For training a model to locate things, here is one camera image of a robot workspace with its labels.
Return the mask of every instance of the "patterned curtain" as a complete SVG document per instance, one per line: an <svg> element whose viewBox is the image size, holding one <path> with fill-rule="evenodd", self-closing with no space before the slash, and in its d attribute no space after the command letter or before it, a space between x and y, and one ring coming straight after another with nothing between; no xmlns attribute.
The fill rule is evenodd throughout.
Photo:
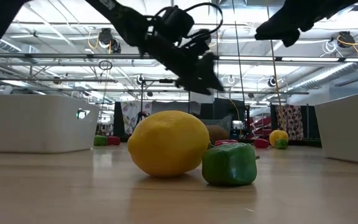
<svg viewBox="0 0 358 224"><path fill-rule="evenodd" d="M143 113L150 116L152 113L152 103L143 102ZM122 118L124 120L124 129L126 134L132 134L136 127L137 115L140 112L139 101L122 102Z"/></svg>
<svg viewBox="0 0 358 224"><path fill-rule="evenodd" d="M303 125L301 107L294 105L283 105L284 127L291 140L303 139ZM280 106L276 106L277 128L282 129L282 119L280 115Z"/></svg>

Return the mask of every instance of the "wooden floor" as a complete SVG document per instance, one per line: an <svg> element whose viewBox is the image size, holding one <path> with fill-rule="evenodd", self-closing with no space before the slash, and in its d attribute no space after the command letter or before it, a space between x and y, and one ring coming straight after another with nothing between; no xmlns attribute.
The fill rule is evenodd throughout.
<svg viewBox="0 0 358 224"><path fill-rule="evenodd" d="M216 188L201 169L146 176L125 144L59 155L0 154L0 223L358 223L358 165L318 148L257 151L253 185Z"/></svg>

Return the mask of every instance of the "floor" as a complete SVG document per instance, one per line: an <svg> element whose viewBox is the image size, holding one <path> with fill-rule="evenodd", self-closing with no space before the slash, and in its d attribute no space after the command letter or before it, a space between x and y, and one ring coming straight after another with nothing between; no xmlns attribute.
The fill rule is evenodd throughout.
<svg viewBox="0 0 358 224"><path fill-rule="evenodd" d="M358 223L358 165L318 148L258 150L253 185L208 186L201 169L154 179L126 145L0 154L0 223Z"/></svg>

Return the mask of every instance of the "red object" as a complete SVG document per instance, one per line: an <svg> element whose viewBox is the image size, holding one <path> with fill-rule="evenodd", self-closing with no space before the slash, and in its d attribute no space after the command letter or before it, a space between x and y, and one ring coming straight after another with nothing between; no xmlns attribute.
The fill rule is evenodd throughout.
<svg viewBox="0 0 358 224"><path fill-rule="evenodd" d="M119 137L115 137L115 136L108 136L107 137L107 145L111 146L118 146L120 145L121 141L119 140Z"/></svg>
<svg viewBox="0 0 358 224"><path fill-rule="evenodd" d="M215 146L221 146L223 144L234 144L234 143L238 143L238 141L237 140L229 140L229 139L227 139L227 140L217 140L215 142Z"/></svg>
<svg viewBox="0 0 358 224"><path fill-rule="evenodd" d="M266 149L266 148L268 148L269 145L270 145L270 143L269 143L268 140L256 139L256 140L254 141L254 146L255 146L257 149Z"/></svg>

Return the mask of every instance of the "ceiling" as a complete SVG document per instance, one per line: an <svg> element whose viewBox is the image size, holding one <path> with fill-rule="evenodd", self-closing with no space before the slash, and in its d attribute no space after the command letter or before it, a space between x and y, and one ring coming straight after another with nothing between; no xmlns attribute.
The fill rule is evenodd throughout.
<svg viewBox="0 0 358 224"><path fill-rule="evenodd" d="M206 1L126 0L121 2L141 14L152 15L171 4L184 9ZM270 41L256 41L253 38L255 29L268 19L266 7L260 5L245 6L243 1L234 2L234 12L227 1L223 4L224 25L218 31L218 35L213 35L211 51L218 55L271 56ZM282 1L275 2L277 2L276 6L270 7L271 14L280 8L279 4ZM220 17L211 12L208 7L199 7L190 11L191 16L196 21L193 30L213 29ZM164 66L155 63L153 60L117 59L113 60L112 63L113 65L120 65L119 67L113 66L112 69L103 71L98 68L99 60L97 59L92 62L79 59L59 59L59 54L106 54L107 50L100 45L95 49L93 48L96 45L97 33L103 27L114 28L106 18L84 0L35 0L20 10L3 40L17 46L31 45L38 53L56 54L55 58L39 59L39 62L50 63L55 66L46 67L46 70L39 72L36 78L98 78L104 80L108 75L109 78L119 81L107 85L100 82L62 82L59 85L52 82L37 82L31 83L33 86L42 85L43 88L81 86L83 88L122 90L122 92L109 91L106 96L113 101L133 100L140 98L139 93L129 94L124 90L138 90L140 86L136 83L136 80L140 74L149 79L176 77L171 71L166 71ZM317 22L312 30L302 33L300 40L291 47L286 48L281 42L273 41L274 54L281 57L338 57L340 55L346 57L355 55L354 48L342 49L338 47L335 50L330 45L329 40L332 36L337 36L339 31L349 31L358 42L358 11L346 11L330 20ZM137 49L128 46L118 33L114 32L113 35L120 41L122 54L138 53ZM15 70L22 77L28 77L30 66L23 66L24 62L28 63L18 58L0 58L0 66ZM80 63L80 66L56 66L57 62ZM278 79L281 80L280 85L286 86L325 66L327 65L319 63L312 65L286 63L285 65L277 65L276 73ZM33 66L32 74L34 75L43 68L44 66ZM215 72L228 90L241 90L240 80L242 77L242 85L245 91L262 91L271 90L267 81L273 76L274 69L270 62L262 64L243 62L241 66L238 63L219 62L215 66ZM173 85L153 83L148 90L176 90L176 88ZM231 94L230 97L242 100L241 94ZM153 97L145 96L145 98L150 100L186 100L188 95L187 93L158 93L158 91L155 91Z"/></svg>

